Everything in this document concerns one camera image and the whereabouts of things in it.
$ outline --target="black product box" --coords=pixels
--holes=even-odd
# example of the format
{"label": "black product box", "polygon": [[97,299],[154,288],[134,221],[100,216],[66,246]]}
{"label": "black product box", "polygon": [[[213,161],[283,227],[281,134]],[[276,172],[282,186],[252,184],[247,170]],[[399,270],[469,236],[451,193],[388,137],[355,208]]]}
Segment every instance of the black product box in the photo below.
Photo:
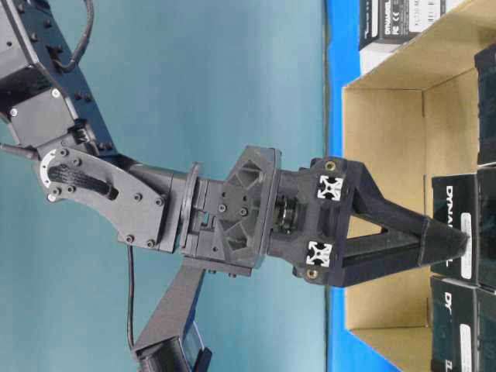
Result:
{"label": "black product box", "polygon": [[496,370],[496,294],[477,289],[479,370]]}
{"label": "black product box", "polygon": [[496,44],[475,56],[479,72],[478,163],[496,162]]}
{"label": "black product box", "polygon": [[446,0],[360,0],[360,50],[392,51],[446,13]]}
{"label": "black product box", "polygon": [[431,277],[433,372],[477,371],[477,288]]}
{"label": "black product box", "polygon": [[479,283],[496,288],[496,167],[477,171],[480,235]]}
{"label": "black product box", "polygon": [[469,236],[467,251],[455,260],[432,265],[445,277],[478,284],[479,211],[476,174],[458,174],[432,179],[434,219]]}

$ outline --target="black cable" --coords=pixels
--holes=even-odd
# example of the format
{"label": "black cable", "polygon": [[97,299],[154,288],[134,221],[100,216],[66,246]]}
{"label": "black cable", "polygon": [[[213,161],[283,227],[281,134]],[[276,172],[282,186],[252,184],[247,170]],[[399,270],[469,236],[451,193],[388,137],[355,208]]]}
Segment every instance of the black cable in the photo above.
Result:
{"label": "black cable", "polygon": [[134,313],[134,257],[133,246],[127,246],[127,260],[129,265],[129,295],[127,299],[127,343],[129,349],[134,347],[133,313]]}
{"label": "black cable", "polygon": [[93,6],[93,0],[84,0],[86,4],[86,12],[88,14],[88,22],[86,29],[83,32],[83,36],[79,40],[74,53],[72,53],[71,60],[68,64],[62,64],[59,60],[54,60],[53,62],[65,73],[71,72],[73,69],[79,65],[81,58],[84,56],[84,52],[90,43],[91,31],[93,30],[93,22],[95,21],[95,8]]}

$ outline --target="teal wall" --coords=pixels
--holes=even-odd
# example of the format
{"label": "teal wall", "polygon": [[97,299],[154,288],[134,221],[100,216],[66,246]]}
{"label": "teal wall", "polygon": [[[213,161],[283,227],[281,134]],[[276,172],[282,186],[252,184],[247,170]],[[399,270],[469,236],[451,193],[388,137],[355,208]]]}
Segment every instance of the teal wall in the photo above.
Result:
{"label": "teal wall", "polygon": [[[121,152],[179,170],[200,160],[221,179],[247,144],[281,149],[292,170],[322,155],[320,0],[95,3],[81,66]],[[82,2],[51,4],[74,46]],[[0,169],[2,370],[136,370],[115,231],[83,206],[45,202],[27,162],[2,155]],[[179,263],[136,251],[136,334]],[[252,278],[208,275],[197,320],[212,372],[324,371],[324,309],[324,290],[283,261]]]}

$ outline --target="white label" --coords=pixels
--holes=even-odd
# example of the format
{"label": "white label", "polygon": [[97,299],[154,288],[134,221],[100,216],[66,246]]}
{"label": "white label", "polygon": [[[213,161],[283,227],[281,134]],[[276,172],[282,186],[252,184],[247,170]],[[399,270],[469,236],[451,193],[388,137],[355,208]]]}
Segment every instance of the white label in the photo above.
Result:
{"label": "white label", "polygon": [[441,0],[410,0],[411,33],[421,33],[441,18]]}
{"label": "white label", "polygon": [[462,372],[472,372],[472,332],[470,326],[460,324],[460,356]]}
{"label": "white label", "polygon": [[372,0],[372,37],[379,35],[379,0]]}
{"label": "white label", "polygon": [[468,235],[467,250],[462,256],[462,278],[470,280],[472,279],[472,215],[470,213],[462,213],[461,230]]}

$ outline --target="open cardboard box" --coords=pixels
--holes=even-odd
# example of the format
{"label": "open cardboard box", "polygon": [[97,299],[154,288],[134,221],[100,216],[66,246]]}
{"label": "open cardboard box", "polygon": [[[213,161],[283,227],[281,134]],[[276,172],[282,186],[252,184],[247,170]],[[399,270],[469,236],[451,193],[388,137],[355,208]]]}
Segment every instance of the open cardboard box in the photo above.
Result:
{"label": "open cardboard box", "polygon": [[[365,162],[386,198],[432,215],[432,176],[477,169],[474,55],[493,43],[496,1],[466,0],[344,89],[344,155]],[[430,370],[429,276],[411,270],[346,291],[347,328],[404,371]]]}

